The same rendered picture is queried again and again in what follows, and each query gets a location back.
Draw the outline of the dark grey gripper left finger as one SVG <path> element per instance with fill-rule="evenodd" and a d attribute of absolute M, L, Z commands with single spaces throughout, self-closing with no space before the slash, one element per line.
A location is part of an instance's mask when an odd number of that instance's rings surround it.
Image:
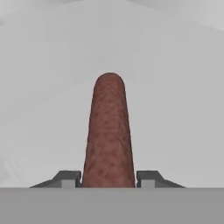
<path fill-rule="evenodd" d="M 79 188 L 81 171 L 59 171 L 52 179 L 33 185 L 32 188 Z"/>

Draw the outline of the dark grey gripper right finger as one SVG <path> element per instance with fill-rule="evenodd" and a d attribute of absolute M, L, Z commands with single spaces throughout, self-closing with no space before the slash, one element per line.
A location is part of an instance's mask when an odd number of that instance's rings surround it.
<path fill-rule="evenodd" d="M 183 188 L 182 185 L 164 179 L 159 171 L 137 171 L 136 180 L 139 188 Z"/>

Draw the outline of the reddish brown sausage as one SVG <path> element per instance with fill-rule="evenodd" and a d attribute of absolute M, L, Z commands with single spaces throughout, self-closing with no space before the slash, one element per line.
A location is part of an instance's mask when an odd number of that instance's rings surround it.
<path fill-rule="evenodd" d="M 82 185 L 135 185 L 125 86 L 116 73 L 101 75 L 94 85 Z"/>

